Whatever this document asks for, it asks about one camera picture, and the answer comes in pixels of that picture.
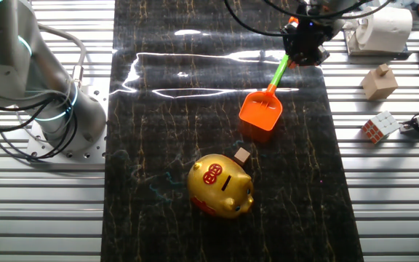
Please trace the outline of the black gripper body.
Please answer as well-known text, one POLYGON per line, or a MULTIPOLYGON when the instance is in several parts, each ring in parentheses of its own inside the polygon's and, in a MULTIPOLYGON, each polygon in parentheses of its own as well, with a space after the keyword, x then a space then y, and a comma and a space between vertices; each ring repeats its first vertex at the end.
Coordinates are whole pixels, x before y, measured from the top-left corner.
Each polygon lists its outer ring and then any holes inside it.
POLYGON ((332 26, 311 20, 291 22, 284 27, 284 49, 288 55, 308 55, 332 38, 332 26))

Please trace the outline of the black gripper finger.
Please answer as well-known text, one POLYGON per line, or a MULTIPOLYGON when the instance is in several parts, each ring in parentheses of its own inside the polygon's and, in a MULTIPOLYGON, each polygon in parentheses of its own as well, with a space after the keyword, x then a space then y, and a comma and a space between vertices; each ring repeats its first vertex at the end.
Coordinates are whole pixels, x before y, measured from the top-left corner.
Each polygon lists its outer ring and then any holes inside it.
POLYGON ((287 60, 288 68, 297 67, 295 62, 295 56, 297 54, 298 38, 293 34, 289 34, 286 31, 282 32, 283 45, 286 55, 289 57, 287 60))
POLYGON ((306 55, 306 58, 303 60, 303 65, 305 66, 319 66, 321 65, 328 57, 330 56, 328 51, 316 50, 311 54, 306 55))

